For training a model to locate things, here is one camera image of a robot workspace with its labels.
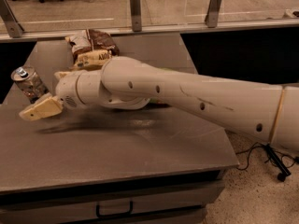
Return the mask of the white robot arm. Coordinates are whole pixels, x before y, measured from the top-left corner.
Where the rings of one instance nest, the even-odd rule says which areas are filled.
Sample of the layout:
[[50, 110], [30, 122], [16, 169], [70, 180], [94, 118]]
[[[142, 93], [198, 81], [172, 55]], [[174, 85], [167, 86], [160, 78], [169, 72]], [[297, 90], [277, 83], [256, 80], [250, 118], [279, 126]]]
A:
[[151, 99], [260, 143], [299, 151], [299, 87], [208, 77], [112, 57], [96, 70], [56, 74], [56, 94], [43, 94], [20, 116], [37, 120], [67, 108], [138, 109]]

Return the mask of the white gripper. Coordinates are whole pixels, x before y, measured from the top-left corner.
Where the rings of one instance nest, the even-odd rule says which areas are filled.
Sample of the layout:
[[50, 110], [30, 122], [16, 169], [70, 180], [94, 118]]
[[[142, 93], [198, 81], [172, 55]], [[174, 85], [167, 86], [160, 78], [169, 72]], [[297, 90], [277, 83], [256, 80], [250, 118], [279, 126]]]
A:
[[34, 121], [58, 115], [63, 111], [63, 104], [65, 107], [72, 109], [79, 108], [82, 105], [77, 92], [79, 73], [58, 71], [54, 73], [54, 76], [58, 80], [55, 88], [58, 97], [52, 96], [50, 93], [44, 94], [19, 113], [22, 119]]

